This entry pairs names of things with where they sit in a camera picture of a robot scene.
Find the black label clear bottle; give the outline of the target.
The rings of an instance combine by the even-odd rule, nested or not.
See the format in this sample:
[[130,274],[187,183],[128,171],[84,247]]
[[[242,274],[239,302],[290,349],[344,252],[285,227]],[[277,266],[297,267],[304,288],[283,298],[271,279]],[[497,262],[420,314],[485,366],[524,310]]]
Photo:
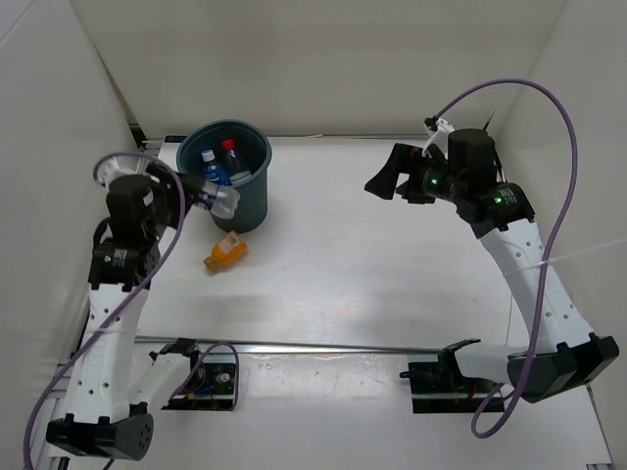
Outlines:
[[240,194],[230,186],[219,186],[205,181],[198,194],[193,198],[192,205],[219,219],[232,219],[238,209]]

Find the orange juice plastic bottle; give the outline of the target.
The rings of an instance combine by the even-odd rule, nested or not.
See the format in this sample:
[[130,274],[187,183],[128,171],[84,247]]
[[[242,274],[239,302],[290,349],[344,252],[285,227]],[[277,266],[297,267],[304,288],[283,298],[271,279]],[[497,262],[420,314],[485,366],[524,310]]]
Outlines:
[[213,246],[210,255],[204,259],[204,265],[209,271],[222,271],[243,258],[247,251],[248,245],[242,237],[230,231]]

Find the blue label plastic bottle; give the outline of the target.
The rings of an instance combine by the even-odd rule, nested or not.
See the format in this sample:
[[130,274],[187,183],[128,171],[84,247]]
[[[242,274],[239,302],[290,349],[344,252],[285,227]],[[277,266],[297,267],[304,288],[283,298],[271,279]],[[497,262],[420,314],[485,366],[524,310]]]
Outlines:
[[217,159],[212,149],[201,152],[203,175],[206,180],[218,186],[230,186],[230,179],[225,166]]

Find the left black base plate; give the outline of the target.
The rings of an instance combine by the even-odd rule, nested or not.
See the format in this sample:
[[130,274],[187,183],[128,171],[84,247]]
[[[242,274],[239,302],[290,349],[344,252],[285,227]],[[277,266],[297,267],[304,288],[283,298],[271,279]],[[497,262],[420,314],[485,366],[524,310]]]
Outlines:
[[205,362],[198,380],[171,399],[163,410],[177,411],[232,411],[238,391],[234,362]]

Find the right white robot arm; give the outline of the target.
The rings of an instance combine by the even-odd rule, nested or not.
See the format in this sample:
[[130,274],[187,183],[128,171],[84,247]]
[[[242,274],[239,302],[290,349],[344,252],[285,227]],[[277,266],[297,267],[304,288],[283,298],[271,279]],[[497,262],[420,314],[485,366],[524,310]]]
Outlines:
[[455,130],[443,119],[435,135],[445,137],[445,146],[395,144],[364,189],[383,200],[400,195],[410,204],[453,203],[501,271],[535,349],[525,373],[525,351],[463,340],[440,351],[437,381],[455,392],[474,379],[521,385],[528,402],[592,382],[618,358],[619,347],[594,332],[555,269],[542,261],[535,212],[520,186],[501,180],[494,139],[483,129]]

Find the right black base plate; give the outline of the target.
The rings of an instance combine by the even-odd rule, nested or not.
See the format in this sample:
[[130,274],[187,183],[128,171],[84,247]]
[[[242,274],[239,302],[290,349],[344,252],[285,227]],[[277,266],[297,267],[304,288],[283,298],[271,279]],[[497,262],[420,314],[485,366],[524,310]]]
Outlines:
[[436,362],[410,362],[399,377],[409,381],[413,414],[473,414],[494,388],[484,379],[453,385]]

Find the white zip tie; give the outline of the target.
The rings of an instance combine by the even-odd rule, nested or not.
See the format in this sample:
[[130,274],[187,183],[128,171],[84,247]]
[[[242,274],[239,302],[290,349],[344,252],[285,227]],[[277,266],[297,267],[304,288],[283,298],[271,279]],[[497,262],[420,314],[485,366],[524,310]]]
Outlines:
[[580,250],[577,252],[572,252],[566,255],[561,255],[561,256],[557,256],[557,257],[552,257],[552,258],[547,258],[547,259],[541,259],[538,262],[532,263],[532,264],[528,264],[522,267],[518,267],[515,270],[506,272],[503,274],[504,278],[508,278],[513,276],[514,274],[517,274],[519,272],[523,272],[526,270],[533,270],[533,269],[539,269],[541,266],[543,265],[549,265],[549,264],[555,264],[558,261],[562,261],[562,260],[566,260],[566,259],[574,259],[574,258],[579,258],[581,256],[584,255],[588,255],[597,251],[602,251],[602,250],[606,250],[606,249],[610,249],[619,245],[623,245],[626,244],[627,242],[627,238],[626,237],[622,237],[622,238],[618,238],[609,242],[605,242],[605,243],[601,243],[601,244],[597,244],[593,247],[584,249],[584,250]]

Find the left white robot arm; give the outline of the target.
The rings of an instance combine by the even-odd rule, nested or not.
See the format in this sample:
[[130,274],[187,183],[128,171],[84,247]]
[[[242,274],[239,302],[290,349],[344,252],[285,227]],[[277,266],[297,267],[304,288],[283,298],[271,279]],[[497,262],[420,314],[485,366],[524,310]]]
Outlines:
[[194,205],[211,208],[219,190],[129,152],[102,158],[93,178],[107,190],[109,215],[94,233],[85,336],[61,369],[71,376],[65,411],[49,422],[46,441],[77,456],[138,461],[153,439],[154,411],[181,391],[198,390],[206,378],[195,341],[179,339],[129,382],[139,318],[173,250],[159,244],[167,229],[181,230]]

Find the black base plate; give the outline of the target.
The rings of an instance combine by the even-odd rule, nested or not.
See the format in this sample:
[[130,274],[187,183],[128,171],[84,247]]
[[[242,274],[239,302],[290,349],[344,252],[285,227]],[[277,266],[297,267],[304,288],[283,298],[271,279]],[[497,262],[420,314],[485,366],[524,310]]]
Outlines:
[[473,414],[494,388],[484,379],[453,385],[436,362],[410,362],[399,377],[409,381],[413,414]]
[[171,399],[163,410],[177,411],[232,411],[238,391],[234,362],[205,362],[198,380]]

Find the metal rail bar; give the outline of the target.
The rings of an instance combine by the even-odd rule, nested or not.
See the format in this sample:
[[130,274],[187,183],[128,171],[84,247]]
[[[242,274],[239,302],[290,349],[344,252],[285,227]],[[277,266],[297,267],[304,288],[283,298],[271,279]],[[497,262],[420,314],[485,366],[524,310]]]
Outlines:
[[417,354],[431,355],[438,353],[440,348],[408,348],[408,347],[388,347],[388,346],[366,346],[366,345],[342,345],[342,344],[322,344],[322,343],[294,343],[294,342],[268,342],[252,340],[218,340],[218,339],[196,339],[198,344],[210,345],[216,343],[228,343],[238,349],[241,353],[259,354],[284,354],[284,353],[389,353],[389,354]]

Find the red label plastic bottle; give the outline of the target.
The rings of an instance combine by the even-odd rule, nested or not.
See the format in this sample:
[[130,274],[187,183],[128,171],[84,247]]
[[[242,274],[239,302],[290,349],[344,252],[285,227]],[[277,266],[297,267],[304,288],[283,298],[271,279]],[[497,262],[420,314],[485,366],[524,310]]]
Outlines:
[[220,145],[224,150],[225,166],[228,170],[230,183],[236,184],[249,178],[252,172],[247,161],[235,150],[234,141],[232,139],[225,139]]

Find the dark teal plastic bin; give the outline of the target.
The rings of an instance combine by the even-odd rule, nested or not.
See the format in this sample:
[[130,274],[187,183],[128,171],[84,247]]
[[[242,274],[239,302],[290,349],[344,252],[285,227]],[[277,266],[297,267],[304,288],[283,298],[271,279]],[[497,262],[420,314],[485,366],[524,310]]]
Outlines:
[[248,122],[234,119],[206,124],[193,131],[180,144],[176,164],[182,173],[204,176],[201,152],[212,149],[225,166],[224,150],[220,145],[225,139],[234,141],[235,150],[247,161],[252,175],[231,184],[240,194],[235,216],[228,220],[217,218],[215,223],[224,231],[246,233],[260,226],[267,214],[267,169],[272,149],[267,137],[259,129]]

